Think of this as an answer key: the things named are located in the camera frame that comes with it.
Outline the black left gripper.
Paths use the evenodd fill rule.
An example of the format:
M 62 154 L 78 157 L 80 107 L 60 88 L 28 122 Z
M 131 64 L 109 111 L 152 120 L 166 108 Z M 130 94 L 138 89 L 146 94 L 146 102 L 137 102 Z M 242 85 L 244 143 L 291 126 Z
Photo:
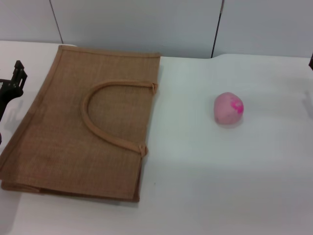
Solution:
M 14 65 L 13 76 L 11 80 L 1 79 L 2 86 L 0 88 L 0 118 L 5 112 L 8 103 L 23 95 L 23 87 L 27 79 L 24 66 L 20 60 Z

